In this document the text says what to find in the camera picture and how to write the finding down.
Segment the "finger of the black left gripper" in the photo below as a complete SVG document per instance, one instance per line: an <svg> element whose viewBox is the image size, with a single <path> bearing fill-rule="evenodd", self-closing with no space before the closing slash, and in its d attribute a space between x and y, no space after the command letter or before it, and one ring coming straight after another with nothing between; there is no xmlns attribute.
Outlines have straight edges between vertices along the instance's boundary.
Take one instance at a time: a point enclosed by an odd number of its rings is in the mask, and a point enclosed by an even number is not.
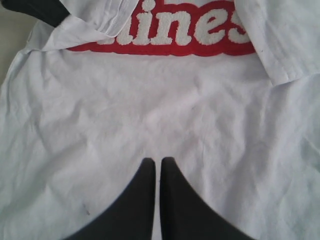
<svg viewBox="0 0 320 240"><path fill-rule="evenodd" d="M0 3L7 10L35 17L52 27L59 26L70 15L59 0L1 0Z"/></svg>

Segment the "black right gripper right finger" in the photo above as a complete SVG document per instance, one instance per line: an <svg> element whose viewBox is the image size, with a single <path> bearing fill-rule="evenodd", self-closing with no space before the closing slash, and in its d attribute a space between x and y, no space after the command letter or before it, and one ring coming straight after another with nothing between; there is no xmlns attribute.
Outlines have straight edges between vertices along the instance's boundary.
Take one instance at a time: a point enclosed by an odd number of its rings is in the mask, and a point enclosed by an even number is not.
<svg viewBox="0 0 320 240"><path fill-rule="evenodd" d="M163 240L251 240L196 193L173 157L161 161L159 210Z"/></svg>

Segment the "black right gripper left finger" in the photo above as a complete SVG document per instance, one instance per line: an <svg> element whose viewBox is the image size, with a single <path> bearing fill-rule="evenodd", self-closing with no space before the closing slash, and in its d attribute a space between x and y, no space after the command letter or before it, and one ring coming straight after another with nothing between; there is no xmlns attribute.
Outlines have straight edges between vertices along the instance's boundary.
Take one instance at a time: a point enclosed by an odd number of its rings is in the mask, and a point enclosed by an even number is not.
<svg viewBox="0 0 320 240"><path fill-rule="evenodd" d="M150 240L153 234L156 165L144 158L119 197L68 240Z"/></svg>

